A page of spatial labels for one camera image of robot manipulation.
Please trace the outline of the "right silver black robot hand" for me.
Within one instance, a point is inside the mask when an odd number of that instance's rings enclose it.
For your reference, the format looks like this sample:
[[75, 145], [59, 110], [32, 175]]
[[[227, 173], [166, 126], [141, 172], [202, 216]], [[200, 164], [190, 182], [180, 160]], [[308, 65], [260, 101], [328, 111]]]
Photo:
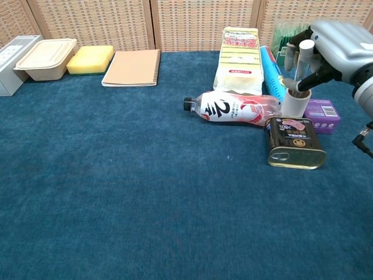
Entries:
[[334, 79], [355, 86], [355, 95], [373, 95], [373, 34], [360, 25], [319, 19], [290, 39], [286, 55], [307, 39], [315, 44], [312, 56], [319, 65], [300, 81], [284, 79], [287, 88], [303, 92]]

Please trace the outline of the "clear box green tea bags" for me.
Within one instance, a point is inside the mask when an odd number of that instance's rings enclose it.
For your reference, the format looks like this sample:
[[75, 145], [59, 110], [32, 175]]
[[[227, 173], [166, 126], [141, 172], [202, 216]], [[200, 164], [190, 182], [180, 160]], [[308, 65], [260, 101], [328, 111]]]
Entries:
[[285, 67], [287, 43], [290, 39], [307, 29], [309, 21], [276, 19], [270, 50], [279, 67]]

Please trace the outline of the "blue cling film roll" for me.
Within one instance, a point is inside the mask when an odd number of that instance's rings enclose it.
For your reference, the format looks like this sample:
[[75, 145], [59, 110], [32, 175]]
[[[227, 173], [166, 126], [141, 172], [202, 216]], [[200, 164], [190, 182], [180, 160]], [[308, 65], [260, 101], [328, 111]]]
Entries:
[[282, 75], [278, 64], [270, 52], [268, 46], [260, 47], [264, 86], [269, 95], [276, 97], [283, 102], [286, 95], [286, 87], [283, 84], [284, 76]]

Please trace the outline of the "small purple box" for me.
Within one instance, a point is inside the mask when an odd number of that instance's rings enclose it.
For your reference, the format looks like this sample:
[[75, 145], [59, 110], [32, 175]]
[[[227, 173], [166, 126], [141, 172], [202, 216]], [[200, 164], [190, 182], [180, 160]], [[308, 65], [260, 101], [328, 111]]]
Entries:
[[340, 122], [333, 103], [325, 99], [310, 99], [304, 111], [304, 118], [312, 121], [317, 134], [332, 134]]

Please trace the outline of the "yellow scouring sponge multipack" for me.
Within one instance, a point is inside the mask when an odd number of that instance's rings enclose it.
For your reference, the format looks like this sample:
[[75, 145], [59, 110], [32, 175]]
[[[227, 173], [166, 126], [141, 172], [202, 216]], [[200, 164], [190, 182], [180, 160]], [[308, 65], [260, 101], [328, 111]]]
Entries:
[[214, 90], [260, 96], [263, 80], [258, 29], [225, 27]]

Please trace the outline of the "black gold luncheon meat can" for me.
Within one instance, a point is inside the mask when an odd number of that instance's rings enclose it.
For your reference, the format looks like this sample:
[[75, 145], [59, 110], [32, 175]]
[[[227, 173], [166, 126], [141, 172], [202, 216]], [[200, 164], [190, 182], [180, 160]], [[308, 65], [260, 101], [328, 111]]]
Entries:
[[309, 118], [270, 117], [264, 132], [271, 166], [312, 170], [326, 160], [326, 152]]

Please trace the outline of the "plastic drink bottle red label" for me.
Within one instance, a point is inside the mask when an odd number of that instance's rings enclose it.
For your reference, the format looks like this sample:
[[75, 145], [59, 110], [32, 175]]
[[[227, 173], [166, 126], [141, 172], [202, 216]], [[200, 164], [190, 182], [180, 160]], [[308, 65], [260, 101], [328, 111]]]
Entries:
[[271, 95], [242, 95], [209, 91], [198, 97], [186, 97], [185, 111], [211, 122], [236, 122], [264, 126], [270, 117], [280, 115], [281, 101]]

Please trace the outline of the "brown spiral notebook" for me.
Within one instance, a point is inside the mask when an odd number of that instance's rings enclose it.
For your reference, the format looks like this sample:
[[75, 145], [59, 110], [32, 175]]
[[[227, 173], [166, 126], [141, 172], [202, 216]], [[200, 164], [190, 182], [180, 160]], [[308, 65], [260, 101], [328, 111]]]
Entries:
[[156, 86], [161, 50], [117, 51], [101, 81], [104, 87]]

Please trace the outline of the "yellow sponge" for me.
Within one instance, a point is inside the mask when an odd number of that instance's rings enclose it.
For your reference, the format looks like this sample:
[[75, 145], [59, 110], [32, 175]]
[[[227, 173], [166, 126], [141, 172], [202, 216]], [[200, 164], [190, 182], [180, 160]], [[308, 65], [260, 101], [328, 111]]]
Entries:
[[110, 61], [114, 56], [114, 47], [112, 45], [83, 46], [75, 55], [84, 61]]
[[101, 74], [106, 71], [110, 59], [105, 55], [74, 55], [66, 67], [71, 75]]

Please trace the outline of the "bamboo folding screen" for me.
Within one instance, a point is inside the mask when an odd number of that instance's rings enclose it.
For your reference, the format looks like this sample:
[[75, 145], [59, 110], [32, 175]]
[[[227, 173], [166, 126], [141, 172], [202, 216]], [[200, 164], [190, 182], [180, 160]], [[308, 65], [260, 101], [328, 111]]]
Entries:
[[254, 27], [271, 44], [280, 26], [348, 21], [373, 32], [373, 0], [0, 0], [0, 47], [18, 35], [76, 39], [116, 50], [218, 50], [225, 27]]

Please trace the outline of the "blue carpet table mat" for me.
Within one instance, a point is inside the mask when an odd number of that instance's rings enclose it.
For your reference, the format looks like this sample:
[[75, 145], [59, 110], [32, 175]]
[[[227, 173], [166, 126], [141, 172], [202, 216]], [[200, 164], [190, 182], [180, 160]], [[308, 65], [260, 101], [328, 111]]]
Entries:
[[0, 97], [0, 280], [373, 280], [373, 159], [351, 86], [315, 170], [267, 163], [263, 130], [206, 122], [216, 52], [165, 52], [151, 87], [27, 80]]

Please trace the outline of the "beige lidded food container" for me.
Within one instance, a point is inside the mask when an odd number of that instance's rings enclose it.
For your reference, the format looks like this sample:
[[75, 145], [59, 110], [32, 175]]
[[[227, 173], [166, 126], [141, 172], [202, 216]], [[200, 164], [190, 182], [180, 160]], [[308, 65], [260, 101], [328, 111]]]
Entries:
[[61, 79], [77, 43], [74, 38], [41, 40], [13, 68], [25, 71], [34, 81]]

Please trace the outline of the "white power strip box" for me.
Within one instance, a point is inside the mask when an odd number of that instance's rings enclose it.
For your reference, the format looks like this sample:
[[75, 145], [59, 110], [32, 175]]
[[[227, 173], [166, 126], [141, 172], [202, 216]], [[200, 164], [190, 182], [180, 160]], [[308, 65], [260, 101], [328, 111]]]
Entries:
[[42, 39], [42, 35], [16, 36], [0, 49], [0, 97], [13, 96], [29, 77], [25, 71], [14, 68], [35, 43]]

